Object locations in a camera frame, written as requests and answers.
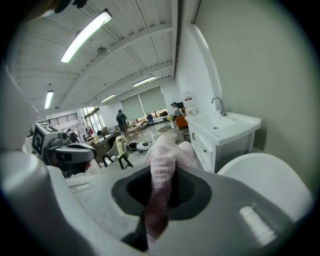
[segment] robot vacuum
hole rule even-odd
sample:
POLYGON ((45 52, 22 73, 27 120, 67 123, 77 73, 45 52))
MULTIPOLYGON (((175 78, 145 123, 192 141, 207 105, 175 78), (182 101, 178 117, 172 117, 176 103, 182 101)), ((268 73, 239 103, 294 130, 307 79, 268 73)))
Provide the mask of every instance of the robot vacuum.
POLYGON ((142 154, 143 152, 148 151, 151 146, 153 145, 152 141, 149 142, 140 142, 137 146, 136 149, 138 150, 138 152, 140 154, 142 154))

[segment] towel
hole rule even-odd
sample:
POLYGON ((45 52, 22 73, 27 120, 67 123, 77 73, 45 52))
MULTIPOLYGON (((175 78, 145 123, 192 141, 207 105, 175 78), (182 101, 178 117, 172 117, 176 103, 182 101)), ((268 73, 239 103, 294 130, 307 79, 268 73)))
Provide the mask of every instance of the towel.
POLYGON ((144 209, 144 225, 149 248, 168 225, 171 179, 175 173, 176 164, 196 167, 192 162, 194 150, 191 144, 187 141, 182 144, 180 147, 167 136, 162 135, 145 156, 145 163, 150 165, 151 172, 151 195, 144 209))
POLYGON ((122 146, 122 140, 124 143, 128 141, 128 139, 125 136, 118 136, 115 138, 116 148, 118 149, 118 153, 120 156, 125 152, 125 149, 122 146))

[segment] window blind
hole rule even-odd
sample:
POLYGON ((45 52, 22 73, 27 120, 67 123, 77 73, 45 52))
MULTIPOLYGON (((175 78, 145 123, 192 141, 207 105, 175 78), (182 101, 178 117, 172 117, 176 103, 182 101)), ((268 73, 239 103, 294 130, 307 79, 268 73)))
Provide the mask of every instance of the window blind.
POLYGON ((145 116, 138 95, 134 95, 132 97, 121 100, 120 103, 127 121, 142 118, 145 116))
POLYGON ((160 86, 139 93, 143 110, 146 114, 166 108, 160 86))

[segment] ceiling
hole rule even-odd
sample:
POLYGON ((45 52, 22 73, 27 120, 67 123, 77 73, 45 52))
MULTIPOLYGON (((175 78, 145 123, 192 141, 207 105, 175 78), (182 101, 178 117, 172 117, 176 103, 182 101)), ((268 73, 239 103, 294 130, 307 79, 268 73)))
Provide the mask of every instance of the ceiling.
POLYGON ((99 106, 112 93, 123 95, 132 84, 156 76, 174 76, 178 0, 88 0, 28 23, 16 43, 10 70, 40 112, 99 106), (94 17, 108 9, 112 20, 61 62, 66 48, 94 17), (107 48, 99 55, 99 47, 107 48), (45 108, 47 91, 54 96, 45 108))

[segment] person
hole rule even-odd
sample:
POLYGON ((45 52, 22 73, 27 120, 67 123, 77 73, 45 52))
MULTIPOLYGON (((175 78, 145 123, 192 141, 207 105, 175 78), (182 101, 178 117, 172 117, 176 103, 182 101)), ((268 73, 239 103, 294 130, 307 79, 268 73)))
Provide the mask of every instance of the person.
POLYGON ((179 108, 177 107, 176 102, 172 103, 171 106, 173 107, 173 115, 172 115, 173 121, 175 121, 176 118, 181 117, 181 114, 180 114, 179 108))
POLYGON ((68 131, 66 132, 66 134, 69 136, 69 138, 70 138, 70 136, 71 136, 71 129, 69 128, 68 129, 68 131))
POLYGON ((69 128, 68 130, 65 130, 64 131, 66 133, 66 135, 68 135, 68 137, 70 138, 70 135, 71 135, 71 129, 69 128))
POLYGON ((118 114, 116 115, 116 121, 119 124, 120 131, 124 133, 124 136, 129 138, 127 134, 127 123, 126 123, 126 115, 122 112, 121 109, 118 110, 118 114))

